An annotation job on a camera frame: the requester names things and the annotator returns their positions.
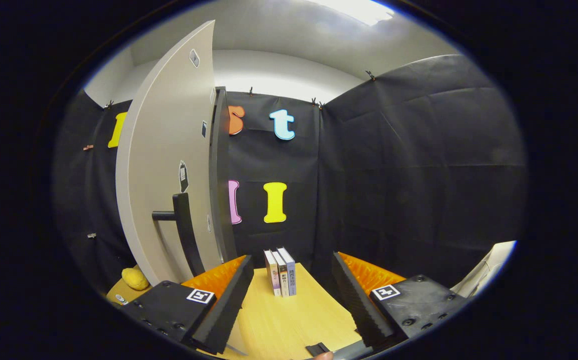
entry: white book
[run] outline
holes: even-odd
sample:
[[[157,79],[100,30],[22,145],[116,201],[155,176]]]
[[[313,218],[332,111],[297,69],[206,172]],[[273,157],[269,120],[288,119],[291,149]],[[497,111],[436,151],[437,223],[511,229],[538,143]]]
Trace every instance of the white book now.
[[[282,259],[287,264],[287,276],[289,276],[289,296],[294,296],[296,294],[296,282],[295,282],[295,261],[289,255],[289,251],[285,248],[278,248],[278,253],[282,256]]]
[[[289,296],[289,275],[287,274],[287,264],[282,260],[278,251],[272,251],[275,262],[278,263],[278,273],[280,274],[280,292],[282,297]]]
[[[273,294],[280,296],[280,275],[278,274],[278,263],[275,261],[271,250],[264,251],[264,262],[266,262],[266,273],[273,288]]]

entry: white wall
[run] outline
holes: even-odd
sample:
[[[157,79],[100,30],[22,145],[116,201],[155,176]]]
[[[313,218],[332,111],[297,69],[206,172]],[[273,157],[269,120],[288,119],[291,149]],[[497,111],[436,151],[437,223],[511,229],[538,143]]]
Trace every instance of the white wall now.
[[[133,100],[136,91],[138,91],[138,88],[156,63],[158,63],[158,60],[149,61],[148,63],[141,65],[139,64],[130,69],[115,89],[113,101],[121,103],[122,101]]]
[[[132,71],[133,68],[131,48],[127,47],[107,61],[107,63],[95,73],[85,85],[85,93],[87,93],[96,104],[102,107],[107,105],[110,100],[119,103],[119,101],[114,98],[115,93],[124,76]]]
[[[127,71],[113,93],[113,101],[131,100],[157,62],[150,61]],[[227,91],[248,92],[253,87],[256,94],[309,102],[316,98],[323,103],[364,82],[313,61],[252,50],[214,50],[213,72],[216,86],[225,86]]]

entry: white door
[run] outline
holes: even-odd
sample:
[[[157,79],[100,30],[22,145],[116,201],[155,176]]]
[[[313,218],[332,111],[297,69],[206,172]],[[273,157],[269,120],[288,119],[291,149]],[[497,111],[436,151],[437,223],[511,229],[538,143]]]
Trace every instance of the white door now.
[[[173,211],[172,196],[181,192],[182,161],[202,264],[205,270],[221,264],[209,200],[214,23],[204,23],[159,60],[122,126],[115,167],[120,219],[131,252],[152,285],[192,278],[175,222],[151,217],[153,211]]]

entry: table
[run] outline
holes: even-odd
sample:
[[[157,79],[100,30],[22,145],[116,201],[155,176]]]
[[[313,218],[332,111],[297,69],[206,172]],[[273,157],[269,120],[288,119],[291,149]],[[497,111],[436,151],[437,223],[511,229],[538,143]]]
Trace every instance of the table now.
[[[297,263],[295,270],[297,294],[279,297],[273,294],[266,269],[254,269],[253,280],[229,338],[230,344],[248,355],[227,348],[217,355],[219,358],[303,360],[311,358],[305,348],[308,345],[322,342],[329,350],[336,351],[362,339],[355,332],[351,313],[339,305],[302,264]],[[127,285],[120,279],[107,294],[107,299],[119,303],[115,294],[127,301],[137,297],[137,291],[129,288],[131,291],[127,292],[125,288]]]

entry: ceiling light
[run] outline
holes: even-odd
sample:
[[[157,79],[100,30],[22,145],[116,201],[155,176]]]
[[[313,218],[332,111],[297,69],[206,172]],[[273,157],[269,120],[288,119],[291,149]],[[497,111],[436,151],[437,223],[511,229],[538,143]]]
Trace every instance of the ceiling light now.
[[[306,0],[323,5],[352,18],[362,21],[366,25],[375,25],[378,21],[389,20],[393,17],[393,10],[371,0]]]

